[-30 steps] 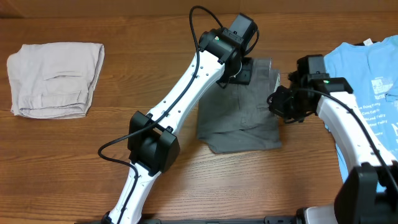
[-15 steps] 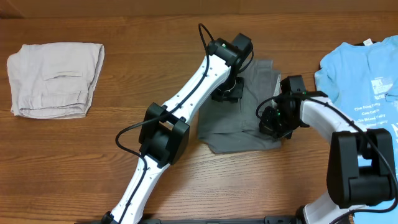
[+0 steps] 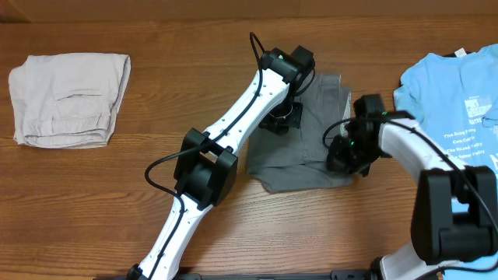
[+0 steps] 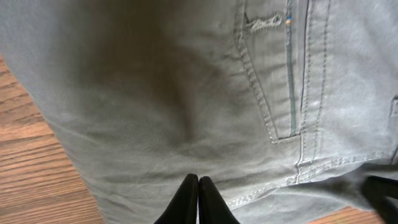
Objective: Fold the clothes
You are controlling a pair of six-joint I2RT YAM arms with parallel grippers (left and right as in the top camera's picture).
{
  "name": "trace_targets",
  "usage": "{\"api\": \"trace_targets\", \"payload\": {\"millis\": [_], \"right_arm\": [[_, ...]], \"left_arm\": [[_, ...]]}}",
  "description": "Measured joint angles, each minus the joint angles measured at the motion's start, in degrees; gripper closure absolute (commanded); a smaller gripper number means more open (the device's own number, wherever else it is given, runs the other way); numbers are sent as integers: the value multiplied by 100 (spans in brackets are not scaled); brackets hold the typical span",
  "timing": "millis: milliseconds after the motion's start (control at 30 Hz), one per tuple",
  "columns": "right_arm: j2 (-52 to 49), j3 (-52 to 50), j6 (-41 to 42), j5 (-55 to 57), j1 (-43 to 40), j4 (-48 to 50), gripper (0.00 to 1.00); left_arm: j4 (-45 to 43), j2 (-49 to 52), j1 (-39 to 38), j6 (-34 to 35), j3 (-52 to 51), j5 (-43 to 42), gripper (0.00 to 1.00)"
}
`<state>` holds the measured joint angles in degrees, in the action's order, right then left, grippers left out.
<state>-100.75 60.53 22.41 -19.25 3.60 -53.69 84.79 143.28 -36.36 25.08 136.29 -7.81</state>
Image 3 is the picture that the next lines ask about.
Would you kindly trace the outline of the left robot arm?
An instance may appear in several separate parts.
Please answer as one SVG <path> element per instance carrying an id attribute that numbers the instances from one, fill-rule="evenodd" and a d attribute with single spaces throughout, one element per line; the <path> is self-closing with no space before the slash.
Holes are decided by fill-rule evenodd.
<path id="1" fill-rule="evenodd" d="M 238 154 L 256 128 L 283 135 L 300 126 L 303 106 L 294 99 L 314 77 L 314 55 L 298 46 L 291 54 L 274 48 L 258 56 L 254 79 L 236 103 L 204 131 L 185 136 L 174 171 L 173 205 L 147 256 L 128 279 L 172 279 L 203 217 L 230 192 Z"/>

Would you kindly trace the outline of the grey shorts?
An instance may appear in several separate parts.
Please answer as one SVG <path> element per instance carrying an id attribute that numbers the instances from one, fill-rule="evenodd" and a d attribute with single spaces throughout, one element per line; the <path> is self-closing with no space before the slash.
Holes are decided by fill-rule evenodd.
<path id="1" fill-rule="evenodd" d="M 276 135 L 262 128 L 249 138 L 247 173 L 270 193 L 343 187 L 352 176 L 326 167 L 328 149 L 322 144 L 325 130 L 350 117 L 351 89 L 341 85 L 340 74 L 318 74 L 305 93 L 300 128 Z"/>

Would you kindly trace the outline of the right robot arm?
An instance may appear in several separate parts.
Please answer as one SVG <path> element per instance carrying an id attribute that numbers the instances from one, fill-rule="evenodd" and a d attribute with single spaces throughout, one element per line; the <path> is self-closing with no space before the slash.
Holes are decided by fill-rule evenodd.
<path id="1" fill-rule="evenodd" d="M 333 279 L 436 279 L 445 271 L 469 272 L 468 262 L 497 252 L 497 189 L 487 166 L 469 166 L 446 153 L 406 111 L 387 111 L 379 95 L 361 96 L 354 117 L 322 143 L 326 167 L 367 176 L 379 158 L 397 160 L 417 185 L 411 240 L 375 259 L 368 270 L 332 271 Z"/>

